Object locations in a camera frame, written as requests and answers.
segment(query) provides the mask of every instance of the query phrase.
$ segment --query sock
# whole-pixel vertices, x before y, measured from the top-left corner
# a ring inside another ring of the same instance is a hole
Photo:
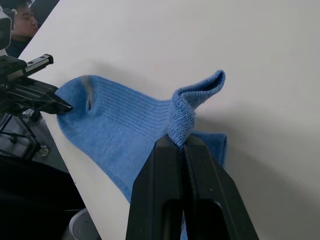
[[[225,73],[176,90],[170,100],[157,100],[99,76],[75,78],[56,91],[73,106],[59,114],[58,124],[130,202],[133,183],[157,139],[168,134],[182,147],[195,126],[195,109],[219,92]],[[194,133],[224,165],[226,136]]]

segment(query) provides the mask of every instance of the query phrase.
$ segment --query robotic arm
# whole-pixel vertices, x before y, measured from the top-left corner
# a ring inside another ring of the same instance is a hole
[[[7,56],[5,48],[10,45],[15,14],[14,9],[0,6],[0,114],[17,116],[26,109],[49,114],[71,111],[72,106],[55,95],[57,87],[29,78],[54,63],[51,55],[44,54],[28,63]]]

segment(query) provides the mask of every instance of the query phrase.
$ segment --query ribbed knit fabric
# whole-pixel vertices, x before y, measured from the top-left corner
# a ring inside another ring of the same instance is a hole
[[[225,73],[176,90],[170,100],[157,100],[99,76],[81,76],[56,94],[73,106],[57,116],[64,135],[86,153],[117,185],[128,201],[134,180],[157,139],[168,134],[183,146],[195,126],[195,109],[219,92]],[[223,166],[224,134],[195,132]]]

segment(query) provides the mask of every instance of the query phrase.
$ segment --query folded sock fabric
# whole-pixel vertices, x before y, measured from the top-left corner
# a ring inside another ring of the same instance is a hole
[[[182,147],[195,126],[195,109],[219,92],[225,73],[176,90],[170,100],[157,100],[104,79],[75,78],[56,94],[73,106],[57,116],[64,135],[86,153],[130,202],[133,183],[157,139],[168,134]],[[224,165],[226,136],[194,132]]]

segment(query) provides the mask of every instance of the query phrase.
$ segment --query white table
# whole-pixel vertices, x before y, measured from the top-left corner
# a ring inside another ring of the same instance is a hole
[[[20,58],[60,87],[100,75],[159,99],[217,69],[221,93],[197,127],[228,135],[226,169],[261,240],[317,239],[320,219],[320,2],[61,0]],[[129,204],[43,114],[104,240],[124,240]]]

